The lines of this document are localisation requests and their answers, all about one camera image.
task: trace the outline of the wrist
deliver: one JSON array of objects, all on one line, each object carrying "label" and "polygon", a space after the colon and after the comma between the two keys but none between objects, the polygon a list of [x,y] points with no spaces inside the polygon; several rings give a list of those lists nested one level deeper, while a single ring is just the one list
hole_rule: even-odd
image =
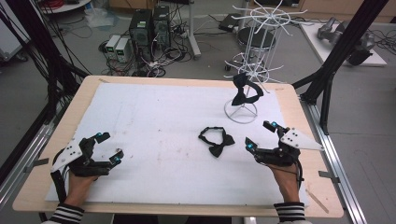
[{"label": "wrist", "polygon": [[85,202],[85,198],[75,197],[73,195],[67,196],[66,200],[64,200],[64,203],[75,207],[81,207],[84,204],[84,202]]}]

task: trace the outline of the black metal pole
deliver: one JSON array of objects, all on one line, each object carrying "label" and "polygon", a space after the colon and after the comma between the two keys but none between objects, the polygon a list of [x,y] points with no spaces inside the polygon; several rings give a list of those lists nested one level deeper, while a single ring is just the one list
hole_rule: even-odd
[{"label": "black metal pole", "polygon": [[361,37],[373,23],[387,2],[388,0],[365,0],[319,70],[311,76],[303,78],[302,80],[292,84],[294,89],[297,89],[311,82],[308,90],[301,95],[301,99],[303,101],[307,101],[311,105],[314,105],[317,102],[318,97],[324,91],[322,108],[320,111],[320,126],[326,134],[329,134],[327,123],[329,117],[332,80],[335,73],[353,51],[358,41],[360,41]]}]

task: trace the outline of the wooden table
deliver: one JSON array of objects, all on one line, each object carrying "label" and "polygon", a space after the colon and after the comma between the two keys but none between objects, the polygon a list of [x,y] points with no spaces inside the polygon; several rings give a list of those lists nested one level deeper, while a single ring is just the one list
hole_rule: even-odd
[{"label": "wooden table", "polygon": [[[40,159],[49,158],[49,164],[33,169],[13,208],[17,211],[50,212],[57,203],[47,202],[45,197],[49,191],[51,178],[50,167],[55,154],[64,148],[73,137],[87,107],[90,105],[96,88],[101,83],[130,83],[149,85],[202,86],[234,88],[231,81],[192,80],[172,78],[144,77],[86,77],[75,98],[67,108],[64,117],[53,133]],[[301,108],[294,88],[289,84],[266,83],[267,90],[273,90],[282,111],[282,116],[289,127],[295,127],[313,138],[309,124]],[[341,217],[344,214],[332,181],[319,177],[318,171],[327,171],[318,151],[302,150],[300,161],[304,167],[306,193],[310,205],[305,210],[307,217]],[[83,208],[93,213],[130,213],[159,215],[204,215],[232,217],[270,217],[276,216],[275,209],[265,209],[258,205],[178,205],[178,204],[136,204],[136,203],[85,203]]]}]

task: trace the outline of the white paper sheet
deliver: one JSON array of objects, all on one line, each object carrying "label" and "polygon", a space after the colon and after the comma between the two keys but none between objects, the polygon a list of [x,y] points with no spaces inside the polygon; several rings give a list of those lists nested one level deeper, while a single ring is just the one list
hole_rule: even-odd
[{"label": "white paper sheet", "polygon": [[[101,176],[93,184],[87,201],[281,203],[272,172],[245,150],[246,137],[260,147],[277,146],[276,134],[262,127],[264,120],[286,126],[276,94],[265,93],[255,103],[259,115],[254,122],[239,124],[224,113],[225,103],[236,93],[236,88],[101,84],[74,137],[109,132],[109,139],[95,145],[92,158],[105,161],[108,151],[117,147],[125,156],[109,176]],[[205,127],[213,126],[224,127],[235,141],[219,158],[198,138]],[[222,141],[221,132],[208,131],[205,136],[218,144]],[[307,204],[304,186],[300,192]],[[53,185],[46,200],[58,200]]]}]

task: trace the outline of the striped sleeve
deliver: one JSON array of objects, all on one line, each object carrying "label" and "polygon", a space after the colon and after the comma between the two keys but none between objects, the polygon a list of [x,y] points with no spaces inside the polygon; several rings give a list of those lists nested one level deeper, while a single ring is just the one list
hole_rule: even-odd
[{"label": "striped sleeve", "polygon": [[274,207],[279,216],[280,223],[305,220],[303,203],[276,203]]},{"label": "striped sleeve", "polygon": [[49,221],[61,224],[78,224],[83,215],[83,209],[66,203],[59,203]]}]

